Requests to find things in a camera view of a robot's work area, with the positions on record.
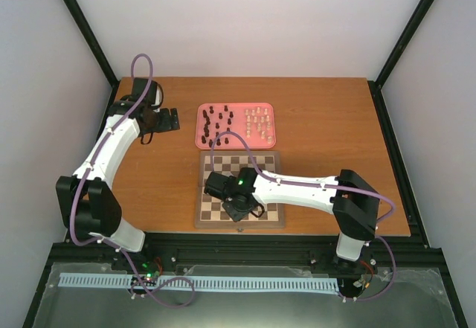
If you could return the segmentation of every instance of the black bracket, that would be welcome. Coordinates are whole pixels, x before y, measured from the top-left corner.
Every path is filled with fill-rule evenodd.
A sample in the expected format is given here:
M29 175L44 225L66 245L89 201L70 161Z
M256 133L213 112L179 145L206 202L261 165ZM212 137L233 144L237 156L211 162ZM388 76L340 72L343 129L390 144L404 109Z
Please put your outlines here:
M80 180L61 176L56 185L59 208L65 227L69 228L71 207ZM86 180L80 194L74 220L78 237L98 233L110 237L119 228L122 210L109 186L100 179Z

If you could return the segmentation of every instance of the chessboard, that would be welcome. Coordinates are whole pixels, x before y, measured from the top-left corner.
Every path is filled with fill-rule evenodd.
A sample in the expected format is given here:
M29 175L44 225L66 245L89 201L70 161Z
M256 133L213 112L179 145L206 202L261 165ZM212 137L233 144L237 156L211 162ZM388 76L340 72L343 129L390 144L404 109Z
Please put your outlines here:
M254 152L254 159L261 170L280 172L279 153L276 151ZM213 153L215 172L225 176L237 176L243 167L253 167L246 151L215 151ZM199 188L195 216L196 228L226 229L236 228L284 228L284 206L282 204L265 205L265 213L259 218L248 214L239 222L231 220L219 199L203 193L205 182L212 171L210 152L200 153Z

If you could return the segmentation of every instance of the robotic arm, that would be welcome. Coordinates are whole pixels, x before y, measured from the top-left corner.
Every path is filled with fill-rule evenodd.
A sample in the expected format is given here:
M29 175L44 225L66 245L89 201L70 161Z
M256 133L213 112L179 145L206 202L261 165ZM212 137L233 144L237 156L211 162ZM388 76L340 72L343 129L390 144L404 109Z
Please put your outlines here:
M212 172L205 183L205 193L221 199L223 208L235 222L249 213L256 215L253 212L256 208L260 208L262 214L263 205L269 203L300 205L333 214L341 229L336 249L341 259L356 261L364 243L375 237L377 198L325 188L331 184L376 193L352 170L323 178L282 176L268 171L263 171L263 175L258 175L254 168L242 168L237 178Z
M177 110L160 108L163 91L154 81L139 106L115 127L141 96L146 84L147 79L134 79L132 93L114 102L109 108L105 129L88 158L74 171L73 176L60 177L56 185L63 223L69 228L71 208L80 183L79 179L88 173L76 207L74 220L76 232L82 237L93 236L99 240L107 238L118 247L133 252L142 249L145 234L122 217L120 205L112 194L115 173L136 138L141 138L142 144L148 144L154 133L180 128ZM150 136L146 143L145 135ZM102 148L96 155L99 146Z

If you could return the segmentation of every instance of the chessboard square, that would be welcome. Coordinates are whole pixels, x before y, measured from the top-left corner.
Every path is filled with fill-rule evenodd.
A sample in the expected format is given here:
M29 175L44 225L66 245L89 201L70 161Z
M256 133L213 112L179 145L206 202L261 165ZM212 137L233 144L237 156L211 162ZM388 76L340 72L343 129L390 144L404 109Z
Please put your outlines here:
M220 213L219 211L211 211L211 221L219 222L220 221Z
M231 220L231 218L226 211L220 211L220 220Z
M268 221L269 222L279 222L279 213L277 211L269 211L268 212Z
M277 204L271 203L266 205L267 211L277 211Z
M202 211L200 215L200 220L210 220L211 219L211 211Z
M212 211L220 211L221 207L222 207L221 203L211 203L211 210Z
M268 212L265 211L263 215L258 218L258 220L268 220Z

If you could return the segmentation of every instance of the white wall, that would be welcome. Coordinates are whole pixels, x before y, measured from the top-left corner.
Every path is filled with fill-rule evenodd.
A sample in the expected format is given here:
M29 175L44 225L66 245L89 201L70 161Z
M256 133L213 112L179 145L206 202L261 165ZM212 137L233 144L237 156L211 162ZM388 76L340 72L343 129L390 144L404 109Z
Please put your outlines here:
M375 79L419 0L78 1L120 76Z
M54 185L85 158L109 87L61 0L0 0L0 326L20 327L51 243Z
M436 0L384 87L432 246L476 327L476 0Z

